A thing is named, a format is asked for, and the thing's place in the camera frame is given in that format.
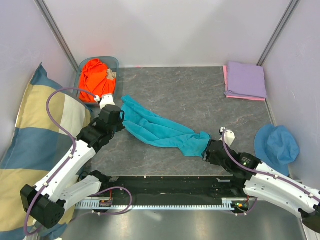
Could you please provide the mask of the teal t shirt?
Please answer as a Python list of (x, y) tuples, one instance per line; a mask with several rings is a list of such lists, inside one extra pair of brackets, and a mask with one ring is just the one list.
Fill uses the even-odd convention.
[(124, 126), (141, 142), (158, 148), (177, 148), (186, 157), (202, 157), (211, 136), (164, 118), (144, 108), (131, 96), (122, 98)]

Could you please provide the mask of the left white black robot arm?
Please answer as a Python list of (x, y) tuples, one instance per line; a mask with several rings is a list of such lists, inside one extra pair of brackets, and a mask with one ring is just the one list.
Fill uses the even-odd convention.
[(78, 171), (125, 127), (125, 113), (116, 105), (107, 104), (73, 141), (70, 150), (58, 164), (34, 186), (26, 184), (20, 191), (24, 211), (47, 229), (59, 223), (72, 206), (83, 199), (106, 196), (110, 185), (106, 176), (95, 171), (72, 186), (68, 184)]

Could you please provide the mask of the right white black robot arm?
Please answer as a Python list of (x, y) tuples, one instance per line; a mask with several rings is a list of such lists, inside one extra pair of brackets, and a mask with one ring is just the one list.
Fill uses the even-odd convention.
[(232, 174), (229, 191), (235, 197), (254, 197), (278, 206), (312, 231), (320, 231), (320, 191), (274, 170), (249, 153), (236, 153), (222, 140), (211, 140), (203, 160)]

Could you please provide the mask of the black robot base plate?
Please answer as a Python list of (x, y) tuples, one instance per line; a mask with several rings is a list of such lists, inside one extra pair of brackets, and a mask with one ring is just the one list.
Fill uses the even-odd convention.
[(104, 176), (100, 190), (124, 187), (137, 206), (220, 205), (223, 198), (246, 199), (231, 176)]

